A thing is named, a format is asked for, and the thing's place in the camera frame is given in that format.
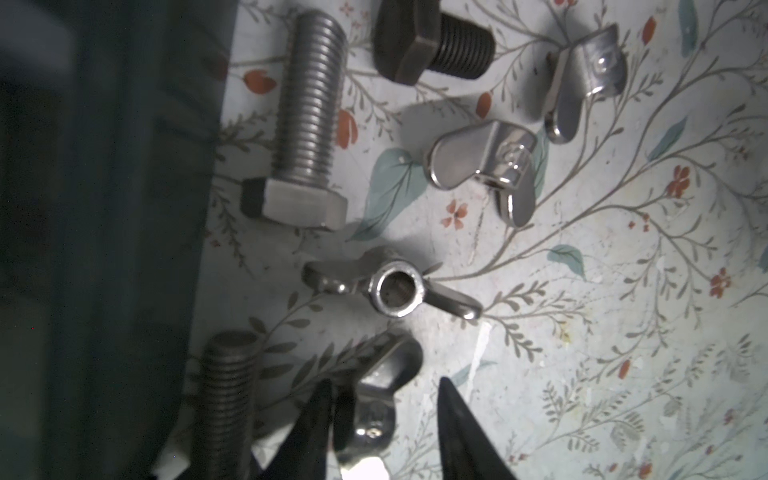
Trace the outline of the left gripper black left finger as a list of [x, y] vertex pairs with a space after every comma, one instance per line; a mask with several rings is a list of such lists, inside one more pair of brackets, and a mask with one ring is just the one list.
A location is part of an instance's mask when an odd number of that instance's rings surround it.
[[333, 404], [332, 382], [319, 382], [271, 463], [254, 478], [325, 479]]

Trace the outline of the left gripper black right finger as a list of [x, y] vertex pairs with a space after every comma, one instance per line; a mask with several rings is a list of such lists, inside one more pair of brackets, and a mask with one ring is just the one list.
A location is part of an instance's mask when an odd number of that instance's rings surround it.
[[444, 480], [516, 480], [448, 377], [439, 381], [437, 424]]

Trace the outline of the green compartment organizer box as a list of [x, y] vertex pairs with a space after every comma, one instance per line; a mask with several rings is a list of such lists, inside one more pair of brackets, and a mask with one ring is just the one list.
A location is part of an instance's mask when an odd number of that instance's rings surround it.
[[1, 5], [5, 479], [146, 479], [176, 424], [236, 13]]

